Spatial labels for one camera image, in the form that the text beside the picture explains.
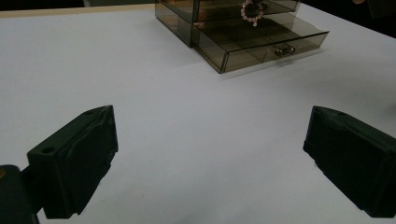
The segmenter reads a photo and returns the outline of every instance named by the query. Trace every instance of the transparent storage box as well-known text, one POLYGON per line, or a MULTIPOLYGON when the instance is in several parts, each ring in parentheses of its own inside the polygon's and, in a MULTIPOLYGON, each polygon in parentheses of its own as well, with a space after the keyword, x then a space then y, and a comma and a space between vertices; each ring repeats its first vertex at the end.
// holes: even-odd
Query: transparent storage box
POLYGON ((329 32, 296 18, 299 5, 294 0, 157 0, 155 13, 224 73, 319 48, 329 32), (247 5, 253 1, 260 8, 252 17, 247 5))

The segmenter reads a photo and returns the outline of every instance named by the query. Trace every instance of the drawer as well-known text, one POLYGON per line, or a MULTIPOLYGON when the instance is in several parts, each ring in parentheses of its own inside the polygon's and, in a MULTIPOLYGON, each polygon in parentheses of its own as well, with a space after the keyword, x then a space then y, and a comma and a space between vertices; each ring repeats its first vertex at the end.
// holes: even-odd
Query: drawer
MULTIPOLYGON (((246 0, 158 0, 187 22, 241 18, 246 0)), ((263 14, 296 11, 300 0, 263 0, 263 14)))
POLYGON ((219 72, 229 72, 320 47, 327 33, 289 13, 264 16, 258 25, 240 19, 196 22, 194 48, 219 72))

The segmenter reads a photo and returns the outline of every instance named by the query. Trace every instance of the white table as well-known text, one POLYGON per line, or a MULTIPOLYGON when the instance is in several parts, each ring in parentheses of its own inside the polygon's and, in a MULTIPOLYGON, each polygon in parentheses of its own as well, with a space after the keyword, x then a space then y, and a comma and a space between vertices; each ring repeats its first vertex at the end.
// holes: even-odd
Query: white table
POLYGON ((395 39, 302 5, 331 31, 320 51, 219 75, 153 5, 89 10, 0 14, 0 164, 25 168, 68 121, 115 106, 111 170, 81 216, 41 223, 395 222, 360 211, 302 149, 313 105, 396 136, 395 39))

